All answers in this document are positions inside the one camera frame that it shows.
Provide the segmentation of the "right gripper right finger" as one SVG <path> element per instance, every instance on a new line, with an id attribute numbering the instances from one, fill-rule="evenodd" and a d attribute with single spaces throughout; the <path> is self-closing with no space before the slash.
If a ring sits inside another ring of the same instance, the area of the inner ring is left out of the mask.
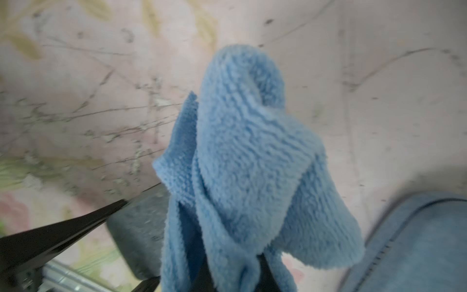
<path id="1" fill-rule="evenodd" d="M 255 292 L 281 292 L 264 254 L 258 256 L 261 274 Z"/>

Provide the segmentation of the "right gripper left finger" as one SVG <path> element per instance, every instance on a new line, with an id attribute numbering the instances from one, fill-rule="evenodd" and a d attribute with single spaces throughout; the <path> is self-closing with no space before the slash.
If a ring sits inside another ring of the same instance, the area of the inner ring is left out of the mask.
<path id="1" fill-rule="evenodd" d="M 217 292 L 209 270 L 207 257 L 203 259 L 203 263 L 193 281 L 190 292 Z"/>

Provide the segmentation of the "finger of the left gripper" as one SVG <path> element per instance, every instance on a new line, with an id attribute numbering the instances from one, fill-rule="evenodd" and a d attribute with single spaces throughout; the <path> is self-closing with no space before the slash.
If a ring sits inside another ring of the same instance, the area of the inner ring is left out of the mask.
<path id="1" fill-rule="evenodd" d="M 155 292 L 160 283 L 160 277 L 152 277 L 138 284 L 132 292 Z"/>
<path id="2" fill-rule="evenodd" d="M 1 273 L 38 268 L 102 225 L 128 202 L 119 200 L 92 213 L 1 238 Z"/>

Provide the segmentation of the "dark grey eyeglass case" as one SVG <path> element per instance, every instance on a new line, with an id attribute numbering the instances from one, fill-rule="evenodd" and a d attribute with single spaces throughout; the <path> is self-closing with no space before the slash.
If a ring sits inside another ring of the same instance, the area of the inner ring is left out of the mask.
<path id="1" fill-rule="evenodd" d="M 169 191 L 159 183 L 131 199 L 106 222 L 121 255 L 140 280 L 161 274 L 169 198 Z"/>

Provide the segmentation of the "blue microfiber cloth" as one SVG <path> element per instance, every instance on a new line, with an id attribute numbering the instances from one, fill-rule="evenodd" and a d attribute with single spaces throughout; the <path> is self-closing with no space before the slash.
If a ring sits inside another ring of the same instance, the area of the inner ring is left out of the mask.
<path id="1" fill-rule="evenodd" d="M 218 292 L 254 292 L 262 254 L 281 292 L 294 292 L 283 253 L 318 269 L 364 256 L 321 139 L 287 114 L 280 71 L 256 47 L 214 55 L 153 167 L 170 193 L 164 292 L 189 292 L 205 257 Z"/>

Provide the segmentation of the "blue eyeglass case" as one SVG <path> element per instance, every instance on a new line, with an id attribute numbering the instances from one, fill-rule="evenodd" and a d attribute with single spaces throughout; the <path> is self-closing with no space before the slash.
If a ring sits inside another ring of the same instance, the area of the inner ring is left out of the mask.
<path id="1" fill-rule="evenodd" d="M 467 289 L 467 198 L 416 193 L 386 214 L 342 292 L 464 292 Z"/>

